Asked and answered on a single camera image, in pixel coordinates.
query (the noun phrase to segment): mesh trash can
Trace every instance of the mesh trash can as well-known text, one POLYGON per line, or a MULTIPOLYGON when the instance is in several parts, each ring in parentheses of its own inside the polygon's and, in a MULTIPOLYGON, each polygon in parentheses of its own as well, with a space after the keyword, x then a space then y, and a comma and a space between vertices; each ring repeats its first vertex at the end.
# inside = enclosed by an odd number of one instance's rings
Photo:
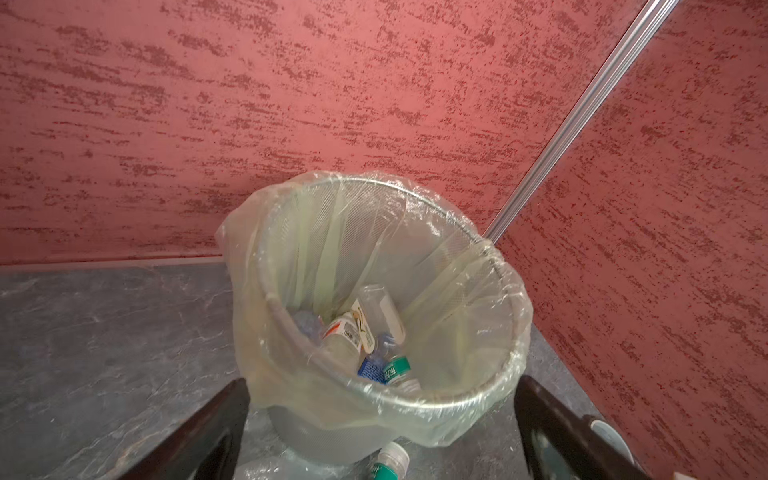
POLYGON ((285 443, 327 464, 405 436, 445 446, 525 369, 532 307, 520 276, 456 207, 385 174, 303 174, 258 190, 217 232, 234 292, 237 364, 285 443), (343 375, 290 313, 330 321, 385 285, 422 392, 343 375))

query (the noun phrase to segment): plastic liner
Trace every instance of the plastic liner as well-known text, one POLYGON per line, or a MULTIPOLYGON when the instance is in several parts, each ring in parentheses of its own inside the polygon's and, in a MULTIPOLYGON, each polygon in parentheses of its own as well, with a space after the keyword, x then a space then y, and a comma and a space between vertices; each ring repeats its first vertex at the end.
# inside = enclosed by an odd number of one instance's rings
POLYGON ((302 174, 252 194, 217 240, 237 364, 257 408, 445 446, 525 369, 533 309, 522 279, 456 207, 409 180, 302 174), (386 285, 400 312, 417 396, 339 373, 290 317, 312 310, 329 322, 370 283, 386 285))

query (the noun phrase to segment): textured wall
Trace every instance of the textured wall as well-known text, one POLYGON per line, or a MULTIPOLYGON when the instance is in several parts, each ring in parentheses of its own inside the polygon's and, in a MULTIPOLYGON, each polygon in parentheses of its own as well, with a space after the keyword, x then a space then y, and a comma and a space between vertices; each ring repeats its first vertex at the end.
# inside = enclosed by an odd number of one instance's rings
POLYGON ((0 0, 0 263, 215 254, 249 192, 411 177, 487 225, 639 0, 0 0))
POLYGON ((768 3, 683 0, 502 241, 657 478, 765 478, 768 3))

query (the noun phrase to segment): bottle cap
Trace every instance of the bottle cap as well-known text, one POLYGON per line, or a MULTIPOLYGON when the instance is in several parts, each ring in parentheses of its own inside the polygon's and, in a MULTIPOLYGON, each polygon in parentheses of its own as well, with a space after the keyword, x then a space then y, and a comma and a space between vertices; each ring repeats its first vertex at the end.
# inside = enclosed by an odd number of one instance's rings
POLYGON ((408 464, 411 462, 411 459, 408 457, 408 452, 406 452, 400 444, 390 442, 382 447, 379 454, 381 455, 382 453, 394 458, 400 465, 402 465, 403 471, 406 474, 408 473, 408 464))

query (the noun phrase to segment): gray marble tile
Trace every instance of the gray marble tile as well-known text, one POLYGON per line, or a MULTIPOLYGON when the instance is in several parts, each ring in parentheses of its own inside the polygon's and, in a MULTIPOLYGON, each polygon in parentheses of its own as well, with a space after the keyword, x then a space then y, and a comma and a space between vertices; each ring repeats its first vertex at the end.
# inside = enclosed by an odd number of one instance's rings
MULTIPOLYGON (((220 264, 0 276, 0 477, 119 476, 238 377, 231 302, 220 264)), ((536 329, 527 372, 597 414, 536 329)), ((403 443, 412 480, 528 477, 511 398, 449 447, 403 443)), ((251 412, 240 462, 284 449, 251 412)))

